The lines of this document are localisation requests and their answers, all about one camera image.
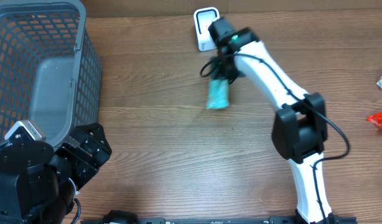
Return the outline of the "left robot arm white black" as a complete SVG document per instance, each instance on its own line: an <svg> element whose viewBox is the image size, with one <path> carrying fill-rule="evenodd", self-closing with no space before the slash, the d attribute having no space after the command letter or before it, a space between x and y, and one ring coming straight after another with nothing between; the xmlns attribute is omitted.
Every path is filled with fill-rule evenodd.
<svg viewBox="0 0 382 224"><path fill-rule="evenodd" d="M77 126L55 149L32 120L14 123L0 144L0 223L62 223L75 197L109 160L101 124Z"/></svg>

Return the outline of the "white barcode scanner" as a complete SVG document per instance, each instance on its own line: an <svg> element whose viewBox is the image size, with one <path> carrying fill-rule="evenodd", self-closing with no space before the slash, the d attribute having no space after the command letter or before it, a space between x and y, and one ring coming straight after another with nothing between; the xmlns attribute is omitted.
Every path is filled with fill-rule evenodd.
<svg viewBox="0 0 382 224"><path fill-rule="evenodd" d="M216 45L208 31L213 21L220 17L220 13L215 7L205 7L197 9L193 14L195 30L197 35L198 49L201 52L216 49Z"/></svg>

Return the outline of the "grey plastic mesh basket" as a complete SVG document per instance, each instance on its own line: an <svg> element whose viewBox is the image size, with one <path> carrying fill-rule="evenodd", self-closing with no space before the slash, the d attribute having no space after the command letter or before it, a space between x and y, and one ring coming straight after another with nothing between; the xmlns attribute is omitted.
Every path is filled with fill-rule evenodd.
<svg viewBox="0 0 382 224"><path fill-rule="evenodd" d="M95 123L101 77L82 2L0 1L0 144L19 120L53 147Z"/></svg>

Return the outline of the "teal snack packet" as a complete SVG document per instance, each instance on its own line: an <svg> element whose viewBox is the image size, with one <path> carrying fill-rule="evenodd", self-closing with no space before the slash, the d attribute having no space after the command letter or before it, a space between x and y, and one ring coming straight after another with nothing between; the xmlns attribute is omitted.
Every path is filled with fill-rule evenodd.
<svg viewBox="0 0 382 224"><path fill-rule="evenodd" d="M229 82L225 79L210 79L208 82L208 110L222 110L229 107Z"/></svg>

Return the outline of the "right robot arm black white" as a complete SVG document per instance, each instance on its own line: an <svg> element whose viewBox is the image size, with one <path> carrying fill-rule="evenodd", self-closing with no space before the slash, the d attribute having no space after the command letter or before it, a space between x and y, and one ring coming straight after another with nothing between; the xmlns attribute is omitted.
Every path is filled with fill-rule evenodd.
<svg viewBox="0 0 382 224"><path fill-rule="evenodd" d="M335 215L327 200L323 177L327 128L339 133L347 151L350 142L326 117L324 98L289 78L250 28L235 30L224 17L202 28L217 49L217 56L206 63L210 71L200 71L201 77L210 79L207 108L227 107L228 87L239 77L249 78L273 108L272 142L289 163L296 187L293 223L356 223L355 217Z"/></svg>

